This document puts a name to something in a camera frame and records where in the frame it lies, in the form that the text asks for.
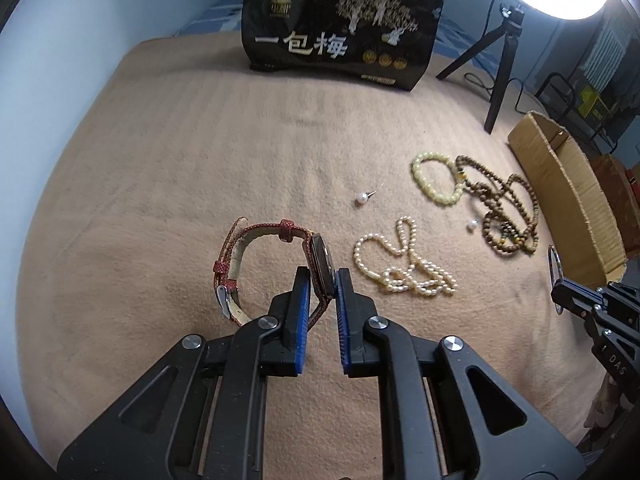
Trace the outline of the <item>right gloved hand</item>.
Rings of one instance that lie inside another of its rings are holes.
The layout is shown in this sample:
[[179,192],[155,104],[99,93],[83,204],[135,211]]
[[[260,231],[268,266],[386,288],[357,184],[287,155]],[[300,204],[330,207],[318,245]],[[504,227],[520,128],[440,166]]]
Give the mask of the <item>right gloved hand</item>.
[[616,417],[618,410],[630,412],[634,404],[630,403],[620,390],[620,386],[610,374],[603,378],[596,397],[593,399],[591,408],[584,422],[585,428],[606,428]]

